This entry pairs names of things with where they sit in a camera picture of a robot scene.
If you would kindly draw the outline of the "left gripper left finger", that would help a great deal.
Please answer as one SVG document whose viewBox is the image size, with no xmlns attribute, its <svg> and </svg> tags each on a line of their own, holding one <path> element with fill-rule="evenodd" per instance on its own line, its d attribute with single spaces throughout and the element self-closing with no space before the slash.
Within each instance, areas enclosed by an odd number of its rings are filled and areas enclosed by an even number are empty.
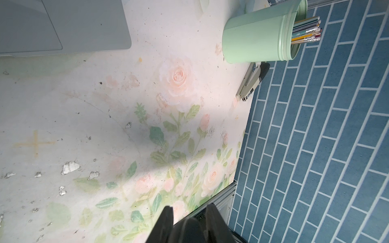
<svg viewBox="0 0 389 243">
<path fill-rule="evenodd" d="M 169 236 L 173 230 L 173 223 L 173 208 L 170 206 L 165 206 L 152 231 L 150 232 L 146 243 L 168 243 Z"/>
</svg>

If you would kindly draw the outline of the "silver laptop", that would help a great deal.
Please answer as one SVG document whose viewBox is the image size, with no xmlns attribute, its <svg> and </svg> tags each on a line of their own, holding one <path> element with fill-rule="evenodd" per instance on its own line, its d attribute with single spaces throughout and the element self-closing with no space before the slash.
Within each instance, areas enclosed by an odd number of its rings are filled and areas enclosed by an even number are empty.
<svg viewBox="0 0 389 243">
<path fill-rule="evenodd" d="M 122 1 L 1 1 L 1 56 L 125 50 Z"/>
</svg>

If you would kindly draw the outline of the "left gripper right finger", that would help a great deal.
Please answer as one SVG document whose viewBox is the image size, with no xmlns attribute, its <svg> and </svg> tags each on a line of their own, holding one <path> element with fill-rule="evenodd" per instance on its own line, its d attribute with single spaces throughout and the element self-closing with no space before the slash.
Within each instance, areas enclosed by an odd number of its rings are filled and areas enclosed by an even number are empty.
<svg viewBox="0 0 389 243">
<path fill-rule="evenodd" d="M 233 234 L 226 225 L 215 204 L 206 207 L 206 230 L 207 243 L 235 243 Z"/>
</svg>

